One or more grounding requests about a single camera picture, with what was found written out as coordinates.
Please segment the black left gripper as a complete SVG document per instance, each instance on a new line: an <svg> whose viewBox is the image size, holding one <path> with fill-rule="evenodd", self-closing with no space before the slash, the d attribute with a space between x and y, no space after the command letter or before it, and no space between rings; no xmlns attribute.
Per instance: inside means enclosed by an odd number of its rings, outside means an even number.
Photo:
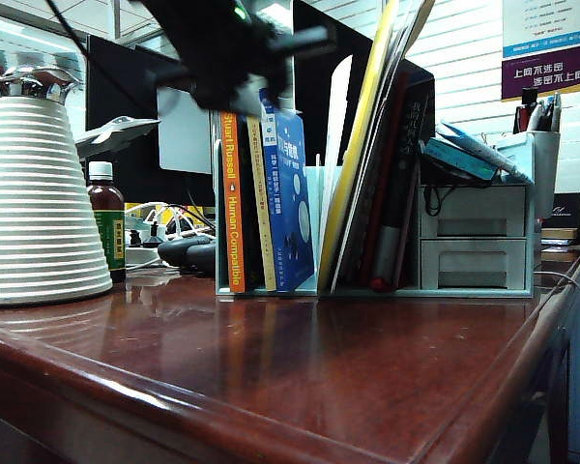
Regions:
<svg viewBox="0 0 580 464"><path fill-rule="evenodd" d="M252 74L266 79L269 98L291 108L289 57L334 46L330 26L281 32L242 1L150 0L142 5L161 26L189 74L191 96L203 109L259 114Z"/></svg>

